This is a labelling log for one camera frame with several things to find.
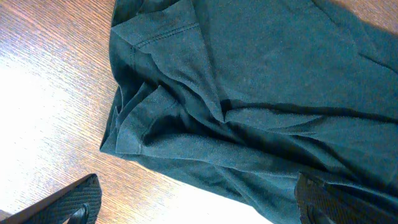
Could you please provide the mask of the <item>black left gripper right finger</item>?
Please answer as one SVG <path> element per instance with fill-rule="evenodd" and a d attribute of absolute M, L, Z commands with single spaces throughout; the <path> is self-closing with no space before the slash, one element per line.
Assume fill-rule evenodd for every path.
<path fill-rule="evenodd" d="M 397 201 L 301 173 L 294 190 L 302 224 L 397 224 Z"/>

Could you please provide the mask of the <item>dark green t-shirt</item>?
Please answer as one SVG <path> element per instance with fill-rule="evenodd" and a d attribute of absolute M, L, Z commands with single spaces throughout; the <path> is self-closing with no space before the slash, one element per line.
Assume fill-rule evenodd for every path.
<path fill-rule="evenodd" d="M 397 35 L 332 1 L 117 0 L 102 152 L 299 223 L 306 173 L 397 215 Z"/>

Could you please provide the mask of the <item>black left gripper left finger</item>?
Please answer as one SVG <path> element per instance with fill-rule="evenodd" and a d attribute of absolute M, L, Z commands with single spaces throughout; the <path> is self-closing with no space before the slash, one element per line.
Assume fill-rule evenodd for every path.
<path fill-rule="evenodd" d="M 2 224 L 95 224 L 101 208 L 98 176 L 88 174 L 41 201 L 11 215 Z"/>

